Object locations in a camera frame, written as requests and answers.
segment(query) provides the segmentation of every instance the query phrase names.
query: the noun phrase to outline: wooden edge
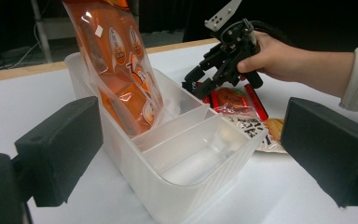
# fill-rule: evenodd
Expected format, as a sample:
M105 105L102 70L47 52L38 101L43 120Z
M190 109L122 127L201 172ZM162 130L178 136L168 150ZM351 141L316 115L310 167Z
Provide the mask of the wooden edge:
M191 48L200 45L212 44L217 43L216 39L204 39L204 40L197 40L179 44L172 44L160 47L153 47L146 49L147 54L152 53L159 53L168 50L174 49L184 49L184 48ZM0 70L0 80L10 79L14 77L26 77L34 74L46 73L46 72L54 72L63 69L67 69L65 62L57 62L57 63L44 63L34 66L28 67L21 67L21 68L13 68L8 70Z

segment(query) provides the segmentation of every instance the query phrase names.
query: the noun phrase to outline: orange snack bag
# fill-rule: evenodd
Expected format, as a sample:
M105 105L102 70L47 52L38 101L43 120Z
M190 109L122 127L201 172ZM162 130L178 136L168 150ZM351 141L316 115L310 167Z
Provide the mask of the orange snack bag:
M125 0L62 0L106 110L133 137L149 130L162 98Z
M222 86L211 92L202 102L210 104L217 113L241 115L267 120L269 114L250 84L243 88Z

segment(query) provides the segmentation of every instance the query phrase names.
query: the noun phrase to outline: white table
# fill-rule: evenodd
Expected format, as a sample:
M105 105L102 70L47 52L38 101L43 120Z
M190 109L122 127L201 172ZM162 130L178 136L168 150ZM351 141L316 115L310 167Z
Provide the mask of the white table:
M149 54L153 67L180 83L213 44ZM296 83L262 75L257 94L271 118L283 118L290 96L331 107L358 122L358 113L338 107L339 99ZM0 153L17 155L14 142L42 120L74 101L66 69L0 80ZM131 187L100 150L80 178L68 203L36 207L35 224L156 223ZM287 154L256 152L236 184L220 200L201 208L191 223L358 223L358 207L338 208L316 181Z

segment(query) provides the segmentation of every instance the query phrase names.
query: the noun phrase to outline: transparent plastic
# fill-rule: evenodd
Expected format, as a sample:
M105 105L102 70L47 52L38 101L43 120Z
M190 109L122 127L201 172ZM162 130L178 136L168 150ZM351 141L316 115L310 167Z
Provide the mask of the transparent plastic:
M77 98L98 95L79 53L65 59ZM265 138L248 139L199 99L154 70L164 101L158 125L129 138L100 105L103 148L159 223L180 223L228 186Z
M126 0L62 0L106 110L127 135L151 129L162 98Z

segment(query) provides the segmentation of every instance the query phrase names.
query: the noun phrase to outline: finger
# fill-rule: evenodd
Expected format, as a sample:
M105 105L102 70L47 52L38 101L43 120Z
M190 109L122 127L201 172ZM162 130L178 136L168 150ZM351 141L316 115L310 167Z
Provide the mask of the finger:
M259 54L256 54L249 58L246 58L237 64L237 70L240 73L252 72L254 70L258 70L263 67L264 67L264 64L263 64L262 58L259 56Z

